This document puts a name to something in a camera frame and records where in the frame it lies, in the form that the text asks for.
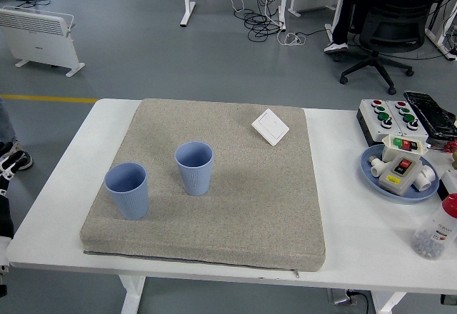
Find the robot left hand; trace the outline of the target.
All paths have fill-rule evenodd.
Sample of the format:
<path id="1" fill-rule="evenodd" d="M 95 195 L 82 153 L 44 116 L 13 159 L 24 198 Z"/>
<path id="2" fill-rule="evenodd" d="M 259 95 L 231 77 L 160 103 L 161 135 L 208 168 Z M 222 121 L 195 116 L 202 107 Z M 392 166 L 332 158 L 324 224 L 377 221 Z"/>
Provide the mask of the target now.
<path id="1" fill-rule="evenodd" d="M 10 180 L 19 167 L 22 166 L 23 152 L 17 151 L 1 161 L 1 275 L 9 270 L 9 260 L 6 255 L 8 245 L 14 237 L 14 224 L 11 219 L 9 199 L 6 193 Z"/>

